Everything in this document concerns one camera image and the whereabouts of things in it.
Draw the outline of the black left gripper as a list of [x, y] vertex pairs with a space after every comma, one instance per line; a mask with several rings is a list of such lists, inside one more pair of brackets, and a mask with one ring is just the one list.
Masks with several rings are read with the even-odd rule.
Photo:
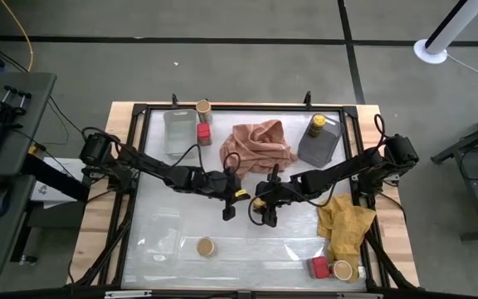
[[199, 194], [221, 201], [236, 199], [249, 199], [251, 196], [241, 189], [241, 180], [232, 173], [210, 171], [200, 173]]

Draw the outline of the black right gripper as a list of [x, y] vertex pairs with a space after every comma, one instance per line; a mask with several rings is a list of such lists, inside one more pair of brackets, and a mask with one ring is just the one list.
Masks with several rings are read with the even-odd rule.
[[296, 179], [282, 182], [279, 176], [280, 166], [276, 164], [267, 175], [266, 181], [256, 185], [255, 196], [260, 198], [264, 208], [276, 208], [303, 202], [304, 195], [300, 192], [300, 184]]

